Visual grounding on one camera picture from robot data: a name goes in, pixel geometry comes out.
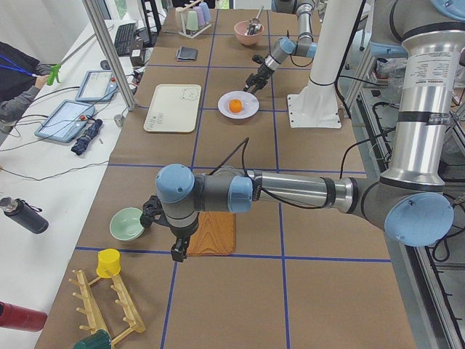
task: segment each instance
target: table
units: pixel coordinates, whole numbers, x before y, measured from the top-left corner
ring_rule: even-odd
[[[128,22],[107,21],[108,28],[111,28],[110,35],[114,37],[117,27]],[[92,27],[88,25],[69,52],[93,32]],[[62,83],[45,86],[39,97],[58,89],[79,86],[87,71],[101,69],[100,61],[103,59],[105,58],[97,40],[90,41],[61,68]],[[132,72],[128,57],[122,57],[121,63],[126,73]],[[42,98],[32,104],[25,116],[49,115],[62,100],[73,100],[76,93],[77,89],[70,89]],[[15,137],[17,133],[13,130],[0,147],[1,166],[11,172],[35,178],[90,164],[100,164],[40,182],[0,172],[0,191],[42,208],[44,211],[41,215],[49,221],[48,229],[36,236],[1,215],[0,299],[3,302],[46,313],[52,306],[66,265],[105,172],[105,161],[108,160],[121,131],[113,117],[117,113],[123,113],[126,106],[121,94],[117,93],[109,105],[100,103],[96,107],[100,111],[97,117],[103,120],[103,127],[82,156],[70,151],[73,142],[58,144],[40,141],[25,145],[38,140],[33,133],[39,127],[39,122],[44,120],[39,117],[28,117],[21,121],[21,124],[26,124],[26,121],[35,123],[18,127],[20,137]],[[25,146],[6,151],[21,145]],[[32,348],[39,334],[0,328],[0,348]]]
[[[196,39],[176,34],[173,12],[163,27],[110,165],[71,257],[49,320],[36,348],[71,348],[89,335],[75,312],[72,269],[95,276],[97,252],[121,252],[121,276],[147,331],[130,334],[117,348],[414,348],[382,232],[358,217],[334,210],[307,212],[260,202],[237,214],[237,245],[227,257],[193,257],[173,263],[174,237],[152,226],[134,241],[112,238],[108,223],[119,209],[141,207],[155,193],[163,166],[179,162],[194,172],[213,169],[245,136],[248,168],[335,177],[344,150],[355,142],[349,120],[341,129],[291,129],[286,95],[307,83],[308,70],[283,64],[268,88],[257,93],[259,112],[243,121],[217,109],[225,92],[242,89],[256,71],[255,53],[266,55],[286,29],[296,35],[292,15],[264,12],[266,34],[243,47],[233,25],[256,11],[217,10],[213,28]],[[178,63],[180,46],[195,47],[198,59]],[[200,84],[196,130],[190,134],[142,131],[158,84]],[[239,157],[230,165],[240,166]],[[346,175],[365,176],[360,154],[349,155]],[[110,334],[122,331],[121,309],[109,283],[93,291]]]

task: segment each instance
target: red can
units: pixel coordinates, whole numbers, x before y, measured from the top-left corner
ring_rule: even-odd
[[[0,327],[37,332],[44,328],[46,313],[0,302]]]

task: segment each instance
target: black bottle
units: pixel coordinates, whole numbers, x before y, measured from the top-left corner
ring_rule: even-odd
[[[29,206],[20,198],[13,199],[8,196],[0,198],[0,207],[5,216],[10,217],[16,223],[34,234],[43,233],[48,228],[49,223],[37,213],[42,211],[41,209]]]

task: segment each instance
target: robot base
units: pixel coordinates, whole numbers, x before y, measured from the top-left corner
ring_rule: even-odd
[[[334,86],[320,87],[317,94],[310,94],[305,87],[299,95],[288,95],[289,122],[292,128],[321,127],[340,129]]]

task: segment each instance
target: brown table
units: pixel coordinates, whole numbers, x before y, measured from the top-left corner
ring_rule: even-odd
[[[82,302],[67,280],[72,269],[95,276],[97,251],[121,252],[121,275],[145,324],[117,348],[414,348],[383,233],[358,217],[336,210],[305,211],[259,202],[237,214],[237,245],[228,257],[191,257],[173,263],[174,237],[152,226],[135,241],[121,243],[108,224],[119,209],[141,207],[155,193],[158,170],[182,163],[194,172],[214,168],[243,138],[250,137],[248,168],[337,178],[342,154],[355,142],[349,120],[341,129],[292,129],[286,95],[299,93],[308,69],[289,61],[258,92],[260,110],[231,121],[217,110],[225,92],[242,89],[256,71],[255,53],[266,55],[277,37],[296,34],[293,15],[264,12],[265,35],[255,47],[241,46],[236,22],[256,11],[218,10],[213,28],[196,39],[176,34],[173,13],[163,27],[110,158],[68,271],[36,348],[72,348],[89,335],[75,311]],[[198,59],[179,63],[180,46],[195,47]],[[197,127],[190,134],[149,134],[142,129],[158,84],[200,84]],[[230,164],[240,166],[240,156]],[[347,159],[346,175],[363,177],[360,154]],[[126,325],[107,281],[93,286],[110,333]]]

